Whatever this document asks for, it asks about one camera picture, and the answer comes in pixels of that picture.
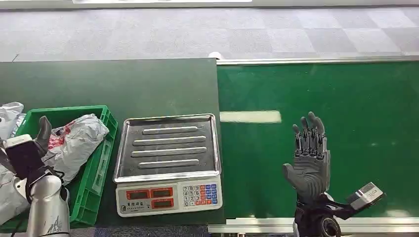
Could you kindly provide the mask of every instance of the stainless steel tray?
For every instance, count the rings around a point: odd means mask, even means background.
[[[115,183],[212,177],[220,172],[214,115],[125,120]]]

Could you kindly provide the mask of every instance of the scale keypad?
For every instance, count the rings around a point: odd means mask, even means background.
[[[183,205],[218,204],[217,184],[183,186]]]

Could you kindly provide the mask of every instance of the red digital display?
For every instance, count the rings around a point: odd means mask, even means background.
[[[150,198],[150,192],[148,190],[131,190],[126,192],[126,198],[128,200],[146,199]]]
[[[151,197],[152,198],[163,198],[173,196],[173,188],[162,188],[162,189],[152,189]]]
[[[157,209],[157,208],[170,208],[173,207],[173,199],[156,199],[151,201],[151,208]]]

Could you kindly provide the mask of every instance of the humanoid robot hand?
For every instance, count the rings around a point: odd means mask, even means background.
[[[32,139],[25,136],[18,136],[8,140],[0,139],[0,163],[12,173],[17,174],[17,176],[21,179],[26,178],[29,171],[33,171],[33,169],[37,169],[38,167],[43,166],[41,158],[45,156],[48,151],[50,135],[51,123],[45,116],[42,116],[39,119],[39,132],[37,137],[32,141],[32,146],[24,146],[19,150],[9,150],[9,153],[7,154],[7,152],[4,150],[4,146],[14,147],[22,141],[30,141]],[[24,153],[28,153],[27,157],[31,158],[28,160],[23,159],[21,156]]]
[[[313,112],[308,113],[310,123],[301,117],[302,131],[295,132],[294,164],[283,164],[286,180],[296,189],[298,201],[313,202],[329,189],[330,151],[327,150],[325,127]]]

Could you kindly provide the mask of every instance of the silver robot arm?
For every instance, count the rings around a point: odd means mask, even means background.
[[[51,124],[42,117],[36,139],[22,135],[4,141],[0,159],[16,174],[14,187],[31,205],[27,235],[29,237],[69,237],[69,192],[60,176],[41,158],[46,154]]]

